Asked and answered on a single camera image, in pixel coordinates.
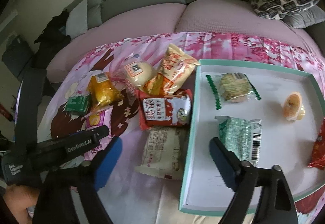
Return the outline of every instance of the wrapped cookie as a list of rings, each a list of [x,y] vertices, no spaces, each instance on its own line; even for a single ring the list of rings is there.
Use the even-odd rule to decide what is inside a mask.
[[[135,171],[158,178],[182,179],[184,162],[182,152],[187,130],[173,127],[157,127],[148,130],[142,162]]]
[[[216,109],[222,108],[222,102],[239,103],[248,99],[261,100],[260,95],[243,73],[206,75],[216,99]]]
[[[258,163],[262,120],[244,120],[236,117],[216,116],[219,123],[219,139],[228,151],[232,151],[240,161]]]
[[[190,124],[192,93],[190,89],[178,90],[171,96],[150,96],[138,92],[140,103],[140,128],[156,126],[182,127]]]

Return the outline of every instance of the yellow cake package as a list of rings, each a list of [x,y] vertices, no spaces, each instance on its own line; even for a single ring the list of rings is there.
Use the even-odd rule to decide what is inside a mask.
[[[184,84],[200,63],[174,44],[169,44],[162,59],[158,74],[144,86],[144,91],[153,96],[171,96]]]
[[[90,78],[88,91],[92,98],[91,113],[102,111],[106,106],[116,100],[123,98],[123,95],[117,90],[109,79],[109,73],[100,73]]]

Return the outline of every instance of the green wrapper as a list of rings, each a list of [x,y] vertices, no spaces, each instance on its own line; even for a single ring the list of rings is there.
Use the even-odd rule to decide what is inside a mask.
[[[228,151],[240,161],[249,161],[256,166],[259,159],[262,135],[262,120],[244,120],[236,117],[217,116],[219,138]]]
[[[226,102],[239,103],[247,99],[261,100],[261,97],[248,77],[243,73],[206,75],[216,99],[216,109]]]
[[[64,110],[75,115],[84,116],[87,114],[89,103],[90,96],[71,96]]]

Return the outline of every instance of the snack package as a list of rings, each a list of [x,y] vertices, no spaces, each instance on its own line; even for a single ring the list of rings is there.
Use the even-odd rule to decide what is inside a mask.
[[[306,114],[299,92],[292,92],[283,105],[283,115],[287,120],[301,120]]]
[[[154,96],[170,96],[184,84],[199,62],[174,44],[169,44],[158,74],[144,87],[144,92]]]
[[[182,179],[184,163],[181,160],[187,130],[157,127],[148,130],[142,163],[135,171],[158,178]]]
[[[87,89],[90,91],[93,101],[91,114],[104,110],[104,107],[123,98],[121,92],[110,81],[109,73],[100,73],[92,76]]]
[[[219,122],[219,139],[228,151],[232,151],[240,161],[258,163],[262,120],[244,120],[236,117],[216,116]]]
[[[216,109],[222,108],[222,102],[238,103],[247,99],[261,100],[255,87],[243,73],[206,75],[216,99]]]
[[[110,107],[98,114],[91,115],[86,118],[86,130],[91,130],[103,125],[106,125],[109,128],[109,134],[107,137],[100,139],[100,145],[84,154],[84,159],[91,161],[95,155],[101,151],[105,150],[108,144],[112,140],[111,134],[111,115],[113,107]]]
[[[70,96],[64,111],[74,115],[84,116],[87,114],[90,105],[90,96]]]
[[[318,133],[318,137],[314,143],[308,167],[316,167],[321,170],[324,170],[325,168],[325,117]]]
[[[125,60],[123,68],[126,73],[126,85],[130,92],[134,92],[134,87],[144,91],[144,85],[157,75],[156,69],[142,60],[139,54]]]
[[[140,128],[146,130],[155,126],[182,127],[190,123],[192,92],[180,89],[171,96],[150,96],[137,93],[139,98]]]

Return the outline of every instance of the red wrapper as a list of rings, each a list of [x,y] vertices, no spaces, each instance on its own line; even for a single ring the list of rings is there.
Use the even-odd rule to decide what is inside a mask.
[[[137,91],[137,97],[142,130],[155,126],[182,127],[190,123],[192,93],[189,89],[165,97]]]
[[[316,167],[321,170],[325,169],[325,117],[317,140],[314,143],[313,153],[311,154],[311,161],[308,167]]]

